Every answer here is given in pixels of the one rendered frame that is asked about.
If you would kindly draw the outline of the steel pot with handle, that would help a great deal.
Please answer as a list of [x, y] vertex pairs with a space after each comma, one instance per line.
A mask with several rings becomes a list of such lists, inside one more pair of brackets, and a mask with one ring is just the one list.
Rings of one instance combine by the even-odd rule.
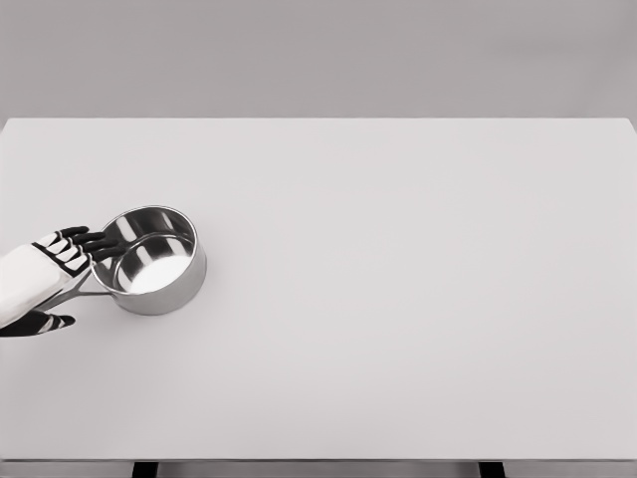
[[98, 288], [85, 291], [81, 279], [44, 302], [43, 310], [78, 297], [108, 296], [130, 313], [158, 316], [180, 309], [201, 289], [207, 258], [193, 222], [182, 212], [161, 205], [137, 207], [119, 214], [102, 232], [125, 252], [93, 265], [90, 277]]

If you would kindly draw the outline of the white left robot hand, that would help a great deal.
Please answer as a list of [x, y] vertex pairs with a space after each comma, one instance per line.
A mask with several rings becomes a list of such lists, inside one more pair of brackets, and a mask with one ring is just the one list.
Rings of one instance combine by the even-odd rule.
[[87, 226], [55, 230], [0, 257], [0, 338], [33, 337], [68, 328], [72, 316], [40, 309], [91, 266], [124, 253]]

